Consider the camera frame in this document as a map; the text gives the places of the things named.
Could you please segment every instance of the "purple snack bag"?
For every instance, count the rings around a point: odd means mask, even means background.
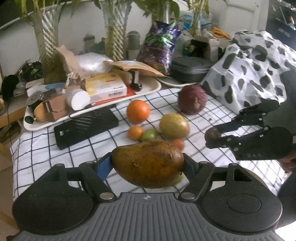
[[[146,35],[137,61],[169,75],[175,43],[180,34],[181,30],[177,22],[167,24],[155,21]]]

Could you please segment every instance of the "green tomato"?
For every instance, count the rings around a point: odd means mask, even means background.
[[[155,129],[149,129],[145,131],[141,136],[141,141],[151,141],[156,140],[158,136],[158,132]]]

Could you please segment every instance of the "human hand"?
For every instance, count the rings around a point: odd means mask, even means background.
[[[293,144],[290,153],[286,157],[278,160],[278,162],[286,172],[296,171],[296,145]]]

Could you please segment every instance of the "wooden chair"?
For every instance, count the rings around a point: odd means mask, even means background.
[[[2,212],[1,210],[0,210],[0,221],[6,223],[18,230],[18,226],[17,226],[17,223],[15,222],[15,220],[12,217],[5,214],[4,212]]]
[[[0,171],[12,166],[10,151],[0,143]]]

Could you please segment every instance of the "orange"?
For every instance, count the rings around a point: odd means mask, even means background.
[[[178,149],[180,150],[180,151],[182,151],[183,149],[184,149],[184,141],[182,141],[182,140],[180,140],[180,139],[176,139],[176,140],[173,140],[172,141],[172,143],[176,146],[176,147],[178,147]]]
[[[145,101],[134,100],[128,105],[126,114],[130,122],[137,125],[148,118],[150,108]]]
[[[142,127],[139,126],[132,126],[129,130],[128,130],[128,137],[134,141],[137,141],[141,138],[142,134],[143,134],[143,129]]]

